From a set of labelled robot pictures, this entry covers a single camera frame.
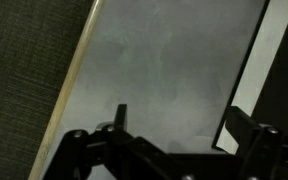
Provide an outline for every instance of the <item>gray surface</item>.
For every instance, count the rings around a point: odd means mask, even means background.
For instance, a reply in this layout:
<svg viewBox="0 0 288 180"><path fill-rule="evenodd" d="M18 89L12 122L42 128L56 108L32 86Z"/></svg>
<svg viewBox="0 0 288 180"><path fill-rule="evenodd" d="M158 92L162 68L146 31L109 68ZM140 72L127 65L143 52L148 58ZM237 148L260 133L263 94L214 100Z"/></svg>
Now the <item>gray surface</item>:
<svg viewBox="0 0 288 180"><path fill-rule="evenodd" d="M167 152L210 152L263 5L107 0L48 160L64 132L93 132L119 103L132 135Z"/></svg>

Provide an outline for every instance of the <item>black mechanical part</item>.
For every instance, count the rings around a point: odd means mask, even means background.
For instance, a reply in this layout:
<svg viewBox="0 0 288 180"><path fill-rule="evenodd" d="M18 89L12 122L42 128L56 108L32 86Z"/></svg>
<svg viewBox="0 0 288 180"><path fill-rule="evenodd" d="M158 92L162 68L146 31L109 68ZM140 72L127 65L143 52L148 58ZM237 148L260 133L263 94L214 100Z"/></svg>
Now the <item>black mechanical part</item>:
<svg viewBox="0 0 288 180"><path fill-rule="evenodd" d="M142 137L126 132L127 106L119 105L114 123L93 134L65 134L44 179L85 180L103 164L119 180L288 180L288 137L260 127L237 107L229 108L226 127L239 143L237 155L166 154Z"/></svg>

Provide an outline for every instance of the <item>black metal bracket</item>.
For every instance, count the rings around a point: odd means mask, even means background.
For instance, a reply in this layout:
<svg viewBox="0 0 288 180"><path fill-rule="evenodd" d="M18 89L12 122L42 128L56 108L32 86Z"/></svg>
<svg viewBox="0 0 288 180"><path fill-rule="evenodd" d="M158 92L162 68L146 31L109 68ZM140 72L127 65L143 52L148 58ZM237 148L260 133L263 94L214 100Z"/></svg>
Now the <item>black metal bracket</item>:
<svg viewBox="0 0 288 180"><path fill-rule="evenodd" d="M229 109L226 128L239 143L237 156L166 154L142 137L126 132L127 106L119 105L113 123L93 134L65 134L44 179L87 179L103 164L116 179L288 179L288 138L274 127L260 127L237 107Z"/></svg>

